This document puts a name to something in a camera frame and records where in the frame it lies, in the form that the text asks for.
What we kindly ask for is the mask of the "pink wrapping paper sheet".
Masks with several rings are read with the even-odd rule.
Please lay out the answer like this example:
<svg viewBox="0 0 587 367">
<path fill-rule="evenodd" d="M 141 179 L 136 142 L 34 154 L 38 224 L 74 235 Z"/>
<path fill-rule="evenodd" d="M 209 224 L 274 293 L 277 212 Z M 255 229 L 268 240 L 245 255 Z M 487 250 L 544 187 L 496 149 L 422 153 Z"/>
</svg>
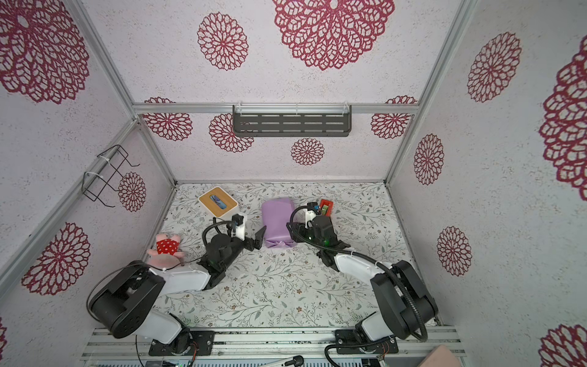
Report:
<svg viewBox="0 0 587 367">
<path fill-rule="evenodd" d="M 292 248 L 297 245 L 287 229 L 294 209 L 294 202 L 288 197 L 268 200 L 261 205 L 262 222 L 266 227 L 264 244 L 268 249 Z"/>
</svg>

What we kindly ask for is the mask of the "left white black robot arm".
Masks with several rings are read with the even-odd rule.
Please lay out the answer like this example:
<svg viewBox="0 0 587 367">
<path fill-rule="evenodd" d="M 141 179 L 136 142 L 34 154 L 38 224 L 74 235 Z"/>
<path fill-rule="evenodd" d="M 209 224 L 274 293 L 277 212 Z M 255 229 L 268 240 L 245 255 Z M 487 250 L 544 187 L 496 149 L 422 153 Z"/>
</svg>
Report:
<svg viewBox="0 0 587 367">
<path fill-rule="evenodd" d="M 263 226 L 251 238 L 244 223 L 221 221 L 203 230 L 206 253 L 197 261 L 169 269 L 132 261 L 114 271 L 114 278 L 99 291 L 90 292 L 88 314 L 116 339 L 134 334 L 170 344 L 188 327 L 174 315 L 154 309 L 159 296 L 213 289 L 243 250 L 261 249 L 266 230 Z"/>
</svg>

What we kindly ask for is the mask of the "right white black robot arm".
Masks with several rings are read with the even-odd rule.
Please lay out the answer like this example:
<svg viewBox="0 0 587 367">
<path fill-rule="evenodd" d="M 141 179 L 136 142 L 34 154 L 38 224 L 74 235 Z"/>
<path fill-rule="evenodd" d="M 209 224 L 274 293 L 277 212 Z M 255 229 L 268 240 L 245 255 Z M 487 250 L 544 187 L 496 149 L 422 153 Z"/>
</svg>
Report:
<svg viewBox="0 0 587 367">
<path fill-rule="evenodd" d="M 318 250 L 323 264 L 367 284 L 378 309 L 359 321 L 356 334 L 363 343 L 386 337 L 428 341 L 426 323 L 437 316 L 436 301 L 411 263 L 378 261 L 338 239 L 329 217 L 318 216 L 308 223 L 288 223 L 290 237 Z"/>
</svg>

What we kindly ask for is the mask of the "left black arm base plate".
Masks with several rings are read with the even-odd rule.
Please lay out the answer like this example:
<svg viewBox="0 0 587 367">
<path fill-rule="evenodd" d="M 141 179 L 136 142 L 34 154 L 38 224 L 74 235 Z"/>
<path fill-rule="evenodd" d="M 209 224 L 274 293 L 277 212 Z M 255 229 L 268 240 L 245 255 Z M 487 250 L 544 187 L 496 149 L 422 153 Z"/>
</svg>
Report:
<svg viewBox="0 0 587 367">
<path fill-rule="evenodd" d="M 170 344 L 153 340 L 149 356 L 210 356 L 216 333 L 214 331 L 191 330 L 181 332 Z"/>
</svg>

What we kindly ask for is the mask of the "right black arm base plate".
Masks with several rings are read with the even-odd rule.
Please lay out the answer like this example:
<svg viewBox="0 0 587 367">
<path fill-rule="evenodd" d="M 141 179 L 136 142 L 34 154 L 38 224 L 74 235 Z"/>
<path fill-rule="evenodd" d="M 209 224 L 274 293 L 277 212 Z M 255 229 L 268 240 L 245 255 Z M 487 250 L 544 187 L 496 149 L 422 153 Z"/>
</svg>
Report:
<svg viewBox="0 0 587 367">
<path fill-rule="evenodd" d="M 338 329 L 334 332 L 336 352 L 340 355 L 352 354 L 397 354 L 399 348 L 394 336 L 372 341 L 358 330 Z"/>
</svg>

